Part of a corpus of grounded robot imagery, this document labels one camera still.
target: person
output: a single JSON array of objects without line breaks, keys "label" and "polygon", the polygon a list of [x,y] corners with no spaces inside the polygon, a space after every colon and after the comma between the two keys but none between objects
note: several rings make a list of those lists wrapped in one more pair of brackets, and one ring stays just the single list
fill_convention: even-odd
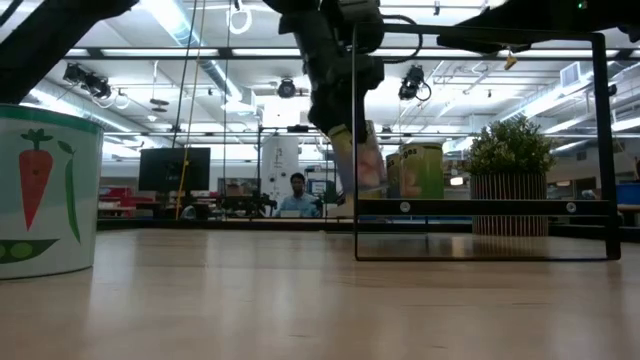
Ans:
[{"label": "person", "polygon": [[304,192],[306,181],[304,175],[295,173],[291,175],[290,181],[293,195],[282,201],[276,212],[276,217],[280,217],[283,211],[298,211],[300,217],[320,217],[320,212],[315,204],[317,199]]}]

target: monitor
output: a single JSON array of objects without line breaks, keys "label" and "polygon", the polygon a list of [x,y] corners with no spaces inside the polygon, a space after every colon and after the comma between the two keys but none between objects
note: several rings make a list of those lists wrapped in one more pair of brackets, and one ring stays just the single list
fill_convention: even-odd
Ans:
[{"label": "monitor", "polygon": [[[180,189],[184,148],[140,151],[140,191],[169,192]],[[183,191],[209,190],[211,149],[189,148]]]}]

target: carrot illustration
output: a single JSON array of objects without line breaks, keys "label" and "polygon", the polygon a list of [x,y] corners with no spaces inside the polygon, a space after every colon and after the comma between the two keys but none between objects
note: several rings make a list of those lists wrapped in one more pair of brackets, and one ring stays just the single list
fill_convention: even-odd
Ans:
[{"label": "carrot illustration", "polygon": [[65,192],[67,194],[67,217],[69,219],[69,227],[71,227],[71,231],[73,231],[73,236],[75,236],[76,241],[81,243],[80,229],[78,229],[78,215],[76,213],[76,195],[73,186],[73,156],[76,152],[71,145],[63,141],[58,141],[58,147],[60,147],[60,150],[71,155],[71,159],[69,159],[64,169]]},{"label": "carrot illustration", "polygon": [[31,228],[33,219],[40,207],[40,201],[49,182],[49,174],[53,167],[53,158],[47,151],[40,150],[40,143],[53,139],[46,136],[43,129],[29,130],[20,135],[23,139],[33,142],[33,150],[20,153],[20,184],[22,186],[22,208],[27,231]]}]

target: table surface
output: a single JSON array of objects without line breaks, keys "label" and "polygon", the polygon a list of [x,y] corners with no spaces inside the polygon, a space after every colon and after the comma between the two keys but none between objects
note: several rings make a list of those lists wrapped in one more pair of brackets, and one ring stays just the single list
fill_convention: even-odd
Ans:
[{"label": "table surface", "polygon": [[628,211],[628,212],[640,212],[640,205],[618,205],[619,211]]},{"label": "table surface", "polygon": [[[471,235],[434,252],[602,253]],[[424,251],[377,236],[363,252]],[[358,263],[320,232],[98,233],[93,269],[0,284],[2,360],[631,360],[640,246],[615,263]]]}]

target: fluorescent light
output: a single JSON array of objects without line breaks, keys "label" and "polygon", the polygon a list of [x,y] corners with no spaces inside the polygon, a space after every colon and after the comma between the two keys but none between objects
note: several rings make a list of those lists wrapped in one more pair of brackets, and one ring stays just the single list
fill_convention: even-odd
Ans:
[{"label": "fluorescent light", "polygon": [[71,49],[67,52],[67,56],[89,56],[87,49]]},{"label": "fluorescent light", "polygon": [[[158,136],[167,136],[167,134],[171,135],[171,133],[164,133],[163,135],[158,135]],[[104,133],[105,136],[140,136],[142,135],[142,133],[132,133],[132,132],[128,132],[128,133],[115,133],[115,132],[107,132]]]},{"label": "fluorescent light", "polygon": [[373,56],[409,56],[413,54],[415,49],[378,49],[371,55]]},{"label": "fluorescent light", "polygon": [[573,127],[573,126],[575,126],[575,125],[577,125],[577,124],[579,124],[581,122],[582,122],[582,120],[578,120],[578,119],[565,121],[565,122],[560,123],[560,124],[558,124],[556,126],[552,126],[552,127],[548,128],[547,130],[544,131],[544,133],[545,134],[557,133],[557,132],[560,132],[560,131],[563,131],[563,130],[567,130],[568,128]]},{"label": "fluorescent light", "polygon": [[[380,12],[382,13],[382,15],[405,15],[405,16],[412,16],[414,18],[421,18],[421,17],[425,17],[425,16],[433,16],[433,12],[435,10],[435,6],[433,4],[421,4],[422,6],[400,6],[400,5],[396,5],[396,6],[381,6],[380,7]],[[442,13],[443,15],[443,19],[447,19],[445,20],[446,23],[455,23],[455,19],[456,18],[470,18],[470,17],[474,17],[474,16],[478,16],[482,13],[482,11],[480,10],[481,5],[478,6],[474,6],[474,7],[467,7],[465,5],[442,5]]]},{"label": "fluorescent light", "polygon": [[533,102],[529,103],[528,105],[525,106],[524,109],[524,115],[528,118],[530,117],[534,117],[538,114],[541,114],[549,109],[554,108],[557,105],[560,105],[561,103],[567,101],[570,99],[570,97],[560,97],[560,95],[562,95],[564,89],[561,87],[556,87],[555,89],[551,90],[550,92],[542,95],[541,97],[537,98],[536,100],[534,100]]},{"label": "fluorescent light", "polygon": [[[607,57],[614,57],[618,55],[619,50],[607,50]],[[500,56],[505,57],[509,55],[509,52],[504,50],[500,52]],[[517,58],[554,58],[554,57],[585,57],[590,58],[593,56],[592,50],[555,50],[555,49],[533,49],[514,54]]]},{"label": "fluorescent light", "polygon": [[555,149],[551,150],[551,153],[557,153],[557,152],[560,152],[560,151],[565,151],[565,150],[573,149],[573,148],[574,148],[574,147],[576,147],[576,146],[580,146],[580,145],[582,145],[582,144],[586,144],[586,143],[587,143],[587,141],[588,141],[588,140],[582,140],[582,141],[577,141],[577,142],[574,142],[574,143],[569,143],[569,144],[566,144],[566,145],[562,145],[562,146],[560,146],[560,147],[557,147],[557,148],[555,148]]},{"label": "fluorescent light", "polygon": [[[0,1],[0,11],[4,11],[9,7],[10,1]],[[37,2],[23,2],[18,6],[16,12],[18,13],[30,13],[33,12],[40,4]]]},{"label": "fluorescent light", "polygon": [[102,152],[105,154],[111,154],[111,155],[116,155],[116,156],[126,157],[126,158],[140,157],[140,153],[135,150],[131,150],[124,146],[116,145],[108,142],[105,142],[102,144]]},{"label": "fluorescent light", "polygon": [[[198,56],[198,49],[103,49],[104,56],[130,56],[130,57],[147,57],[147,56]],[[216,49],[200,49],[200,56],[218,56]]]},{"label": "fluorescent light", "polygon": [[613,125],[611,125],[611,130],[613,130],[614,132],[623,131],[623,130],[631,129],[637,126],[640,126],[640,117],[635,119],[622,120],[622,121],[615,122]]},{"label": "fluorescent light", "polygon": [[[505,0],[489,0],[489,6],[498,6],[504,4]],[[484,6],[485,0],[447,0],[442,3],[442,7],[447,6],[465,6],[465,7],[478,7]],[[414,7],[433,7],[435,1],[425,0],[380,0],[381,7],[387,6],[414,6]]]},{"label": "fluorescent light", "polygon": [[241,103],[239,101],[230,101],[220,108],[228,113],[255,113],[256,107],[252,105],[247,105],[245,103]]},{"label": "fluorescent light", "polygon": [[298,49],[233,49],[236,56],[300,56]]},{"label": "fluorescent light", "polygon": [[111,141],[113,141],[115,143],[118,143],[118,144],[122,144],[122,140],[120,140],[120,139],[118,139],[116,137],[113,137],[113,136],[105,136],[104,139],[105,140],[111,140]]},{"label": "fluorescent light", "polygon": [[464,179],[461,177],[451,178],[451,186],[460,186],[464,185]]},{"label": "fluorescent light", "polygon": [[[140,3],[178,44],[183,47],[188,44],[199,44],[201,47],[207,46],[204,41],[201,41],[200,34],[193,31],[191,21],[187,18],[182,5],[179,5],[182,2],[176,0],[140,0]],[[206,65],[200,65],[205,68],[213,68],[224,79],[228,90],[227,99],[235,101],[242,99],[243,96],[240,89],[227,78],[226,71],[216,61],[209,60]]]},{"label": "fluorescent light", "polygon": [[111,121],[111,120],[109,120],[107,118],[102,117],[102,116],[98,116],[96,114],[90,114],[90,116],[102,121],[105,124],[108,124],[108,125],[116,128],[116,129],[118,129],[120,131],[124,131],[124,132],[130,132],[131,131],[131,129],[129,129],[128,127],[122,126],[122,125],[120,125],[118,123],[115,123],[115,122],[113,122],[113,121]]}]

